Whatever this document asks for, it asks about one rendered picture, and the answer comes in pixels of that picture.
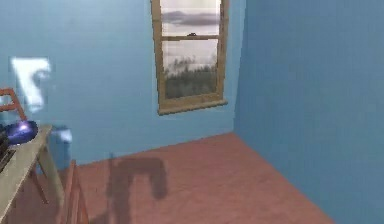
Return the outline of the pale wooden table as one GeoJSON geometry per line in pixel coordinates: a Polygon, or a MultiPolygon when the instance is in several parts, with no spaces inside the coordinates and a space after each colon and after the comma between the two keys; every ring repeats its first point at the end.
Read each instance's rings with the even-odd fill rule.
{"type": "Polygon", "coordinates": [[[5,224],[13,201],[36,162],[45,172],[58,202],[64,203],[63,185],[49,150],[51,129],[51,125],[41,125],[33,140],[12,147],[15,153],[0,173],[0,224],[5,224]]]}

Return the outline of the wooden framed window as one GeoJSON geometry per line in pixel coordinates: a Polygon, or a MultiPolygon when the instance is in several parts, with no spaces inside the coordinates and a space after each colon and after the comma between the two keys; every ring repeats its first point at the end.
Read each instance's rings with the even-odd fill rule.
{"type": "Polygon", "coordinates": [[[229,0],[150,0],[158,113],[227,103],[229,0]]]}

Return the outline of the black flat object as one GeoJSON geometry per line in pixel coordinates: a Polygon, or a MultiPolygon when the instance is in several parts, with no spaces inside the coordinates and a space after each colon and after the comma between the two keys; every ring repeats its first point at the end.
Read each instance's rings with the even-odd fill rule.
{"type": "Polygon", "coordinates": [[[9,139],[5,131],[5,127],[0,124],[0,173],[11,160],[14,151],[9,149],[9,139]]]}

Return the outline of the dark blue bowl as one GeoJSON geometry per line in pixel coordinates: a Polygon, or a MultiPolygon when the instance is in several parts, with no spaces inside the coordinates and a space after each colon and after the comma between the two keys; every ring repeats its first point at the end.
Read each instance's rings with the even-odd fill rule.
{"type": "Polygon", "coordinates": [[[7,125],[5,133],[10,145],[24,144],[36,137],[38,126],[34,121],[19,121],[7,125]]]}

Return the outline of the red wooden chair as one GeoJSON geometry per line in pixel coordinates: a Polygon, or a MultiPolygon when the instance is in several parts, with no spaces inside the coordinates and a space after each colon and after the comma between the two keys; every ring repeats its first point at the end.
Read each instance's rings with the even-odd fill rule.
{"type": "Polygon", "coordinates": [[[69,166],[59,224],[90,224],[75,160],[69,166]]]}
{"type": "MultiPolygon", "coordinates": [[[[11,102],[8,104],[0,105],[0,112],[4,111],[16,111],[22,121],[26,121],[27,117],[24,113],[23,108],[21,107],[21,104],[15,94],[15,91],[12,88],[3,88],[0,89],[0,96],[9,96],[11,98],[11,102]]],[[[37,192],[42,199],[42,201],[47,204],[48,200],[44,194],[43,188],[41,184],[38,181],[37,173],[36,173],[36,166],[33,166],[32,170],[29,173],[29,177],[32,179],[32,182],[34,183],[37,192]]]]}

